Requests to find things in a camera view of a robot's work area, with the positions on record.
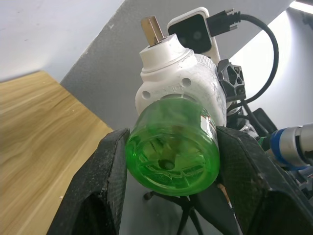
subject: white camera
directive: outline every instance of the white camera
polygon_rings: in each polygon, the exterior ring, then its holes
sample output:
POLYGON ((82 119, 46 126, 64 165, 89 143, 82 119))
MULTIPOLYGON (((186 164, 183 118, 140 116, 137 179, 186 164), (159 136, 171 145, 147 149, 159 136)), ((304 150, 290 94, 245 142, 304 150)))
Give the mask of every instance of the white camera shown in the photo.
POLYGON ((172 19, 168 25, 168 33, 176 34, 179 42, 197 54, 211 58, 217 65, 220 54, 215 38, 212 38, 206 22, 209 12, 205 7, 198 7, 172 19))

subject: wooden table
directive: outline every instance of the wooden table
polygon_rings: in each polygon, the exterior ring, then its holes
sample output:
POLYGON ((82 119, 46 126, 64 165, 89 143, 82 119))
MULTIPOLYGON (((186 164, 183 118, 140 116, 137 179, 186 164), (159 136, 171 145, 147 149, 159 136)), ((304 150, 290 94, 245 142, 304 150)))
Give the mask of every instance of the wooden table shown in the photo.
POLYGON ((0 234, 45 234, 112 129, 42 71, 0 84, 0 120, 0 234))

